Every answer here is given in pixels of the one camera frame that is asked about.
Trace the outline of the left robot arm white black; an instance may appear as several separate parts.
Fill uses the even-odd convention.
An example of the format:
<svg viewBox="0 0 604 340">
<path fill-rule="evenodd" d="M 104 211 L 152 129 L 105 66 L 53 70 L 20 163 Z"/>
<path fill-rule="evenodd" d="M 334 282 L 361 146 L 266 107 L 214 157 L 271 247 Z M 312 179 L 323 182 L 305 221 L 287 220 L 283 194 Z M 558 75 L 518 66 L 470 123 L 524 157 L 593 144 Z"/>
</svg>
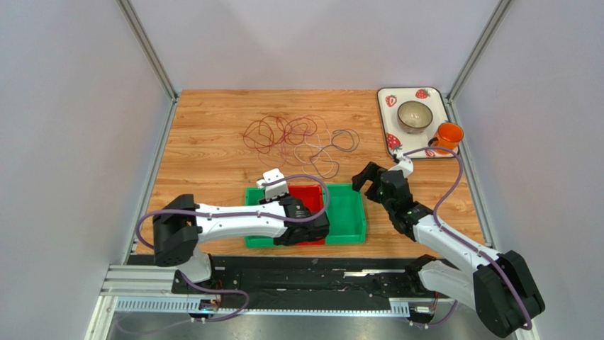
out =
<svg viewBox="0 0 604 340">
<path fill-rule="evenodd" d="M 192 283 L 212 278 L 214 263 L 200 244 L 236 237 L 268 237 L 277 246 L 324 239 L 330 231 L 325 212 L 312 212 L 286 195 L 259 205 L 215 206 L 180 195 L 152 215 L 154 264 L 175 267 Z"/>
</svg>

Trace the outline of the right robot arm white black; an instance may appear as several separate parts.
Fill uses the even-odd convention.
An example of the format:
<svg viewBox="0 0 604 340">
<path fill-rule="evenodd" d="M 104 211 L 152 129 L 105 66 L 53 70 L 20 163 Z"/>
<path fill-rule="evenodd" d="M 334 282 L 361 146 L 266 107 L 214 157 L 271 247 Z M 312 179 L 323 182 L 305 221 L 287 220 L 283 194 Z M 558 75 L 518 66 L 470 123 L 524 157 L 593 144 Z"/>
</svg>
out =
<svg viewBox="0 0 604 340">
<path fill-rule="evenodd" d="M 365 196 L 383 206 L 397 232 L 443 256 L 424 255 L 406 266 L 410 288 L 443 293 L 470 307 L 500 338 L 529 326 L 546 306 L 525 259 L 473 241 L 416 201 L 408 182 L 412 171 L 409 159 L 390 169 L 369 162 L 352 177 L 354 191 L 371 182 Z"/>
</svg>

